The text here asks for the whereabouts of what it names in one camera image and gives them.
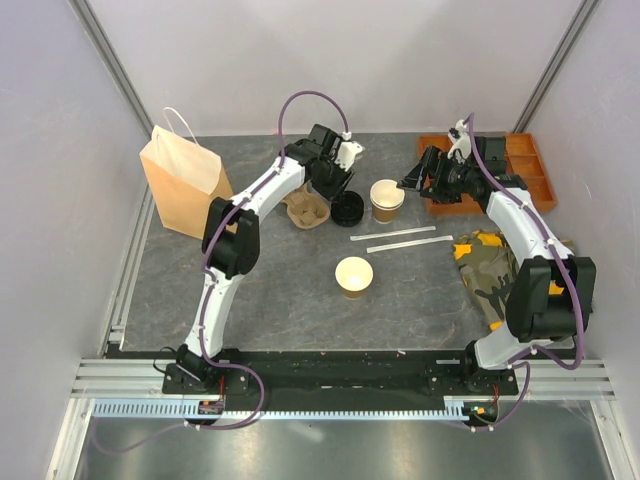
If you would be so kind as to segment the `stack of black lids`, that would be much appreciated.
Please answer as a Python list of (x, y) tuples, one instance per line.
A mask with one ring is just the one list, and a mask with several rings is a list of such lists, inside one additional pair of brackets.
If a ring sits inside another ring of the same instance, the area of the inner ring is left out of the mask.
[(331, 203), (330, 216), (338, 226), (345, 228), (356, 226), (364, 216), (363, 198), (355, 191), (344, 191)]

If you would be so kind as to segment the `stack of paper cups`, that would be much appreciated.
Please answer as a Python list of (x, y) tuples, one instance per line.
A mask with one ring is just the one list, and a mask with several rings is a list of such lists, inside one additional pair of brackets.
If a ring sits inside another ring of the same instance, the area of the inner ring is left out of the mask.
[(400, 189), (395, 180), (381, 179), (370, 189), (370, 201), (374, 219), (387, 224), (393, 221), (405, 200), (405, 191)]

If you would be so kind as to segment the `single brown paper cup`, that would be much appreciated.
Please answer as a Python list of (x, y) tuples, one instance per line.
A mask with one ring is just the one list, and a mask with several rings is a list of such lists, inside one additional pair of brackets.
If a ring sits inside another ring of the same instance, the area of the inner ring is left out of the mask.
[(371, 264), (362, 257), (350, 256), (342, 259), (334, 273), (343, 295), (349, 299), (361, 297), (373, 281)]

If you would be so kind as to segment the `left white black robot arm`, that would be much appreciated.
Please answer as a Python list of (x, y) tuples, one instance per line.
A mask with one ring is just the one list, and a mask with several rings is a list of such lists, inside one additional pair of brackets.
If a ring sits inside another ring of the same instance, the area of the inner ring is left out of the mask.
[(214, 357), (222, 350), (236, 291), (260, 255), (260, 222), (294, 190), (311, 183), (332, 202), (345, 192), (364, 147), (349, 133), (316, 124), (309, 135), (280, 149), (269, 168), (229, 200), (214, 199), (203, 237), (204, 284), (193, 326), (178, 348), (185, 382), (208, 393), (219, 382)]

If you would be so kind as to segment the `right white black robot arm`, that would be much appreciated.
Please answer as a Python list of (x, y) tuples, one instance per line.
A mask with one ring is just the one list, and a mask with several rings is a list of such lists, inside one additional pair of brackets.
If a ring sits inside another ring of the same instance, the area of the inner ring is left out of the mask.
[[(584, 337), (592, 312), (596, 266), (575, 255), (546, 225), (525, 180), (509, 172), (503, 137), (479, 137), (443, 151), (427, 146), (398, 186), (437, 204), (474, 200), (499, 228), (518, 265), (504, 320), (488, 336), (471, 342), (458, 381), (467, 392), (483, 392), (503, 372), (528, 355), (542, 354), (566, 370), (584, 358)], [(558, 360), (548, 346), (571, 338), (572, 362)]]

